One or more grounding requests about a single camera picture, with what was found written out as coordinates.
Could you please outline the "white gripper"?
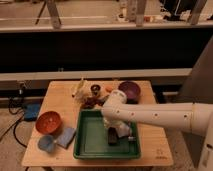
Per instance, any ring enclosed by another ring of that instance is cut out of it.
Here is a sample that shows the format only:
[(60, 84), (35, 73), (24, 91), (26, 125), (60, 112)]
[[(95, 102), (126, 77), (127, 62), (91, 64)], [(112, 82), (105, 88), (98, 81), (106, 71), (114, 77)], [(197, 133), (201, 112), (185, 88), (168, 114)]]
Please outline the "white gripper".
[(103, 123), (106, 129), (114, 128), (119, 138), (132, 133), (132, 129), (124, 121), (103, 118)]

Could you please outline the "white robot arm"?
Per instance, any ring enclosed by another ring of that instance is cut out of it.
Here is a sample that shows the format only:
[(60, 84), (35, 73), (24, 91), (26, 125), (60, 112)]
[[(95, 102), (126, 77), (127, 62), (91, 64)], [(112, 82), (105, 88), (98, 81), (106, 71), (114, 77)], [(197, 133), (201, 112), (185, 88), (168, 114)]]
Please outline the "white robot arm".
[(113, 90), (101, 108), (105, 118), (137, 122), (205, 138), (197, 171), (213, 171), (213, 104), (127, 104), (123, 91)]

